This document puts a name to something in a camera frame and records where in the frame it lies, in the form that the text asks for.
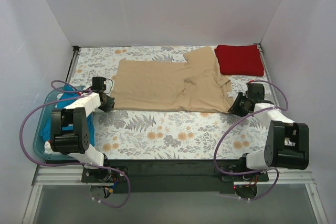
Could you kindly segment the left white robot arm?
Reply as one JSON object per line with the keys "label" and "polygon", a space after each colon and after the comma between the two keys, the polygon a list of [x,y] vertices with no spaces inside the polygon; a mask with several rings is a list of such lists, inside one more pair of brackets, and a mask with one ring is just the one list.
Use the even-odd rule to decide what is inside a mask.
{"label": "left white robot arm", "polygon": [[114,98],[105,93],[91,93],[51,113],[50,147],[52,151],[75,158],[94,168],[93,175],[100,182],[111,178],[112,170],[104,164],[104,155],[90,143],[87,118],[96,109],[110,112]]}

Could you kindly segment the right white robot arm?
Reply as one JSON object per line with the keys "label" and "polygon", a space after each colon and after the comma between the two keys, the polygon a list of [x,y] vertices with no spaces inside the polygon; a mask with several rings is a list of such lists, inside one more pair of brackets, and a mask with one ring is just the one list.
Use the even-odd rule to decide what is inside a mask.
{"label": "right white robot arm", "polygon": [[267,129],[267,139],[262,151],[245,155],[246,162],[238,166],[238,176],[251,180],[257,170],[272,167],[305,170],[309,164],[309,128],[284,116],[270,102],[248,98],[240,92],[229,113],[243,117],[253,115]]}

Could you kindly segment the beige t shirt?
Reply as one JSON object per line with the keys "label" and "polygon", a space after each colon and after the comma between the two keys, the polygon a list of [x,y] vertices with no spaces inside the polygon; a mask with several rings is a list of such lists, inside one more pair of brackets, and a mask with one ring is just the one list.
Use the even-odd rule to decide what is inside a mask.
{"label": "beige t shirt", "polygon": [[228,113],[230,80],[211,47],[185,53],[185,62],[120,60],[111,95],[117,110]]}

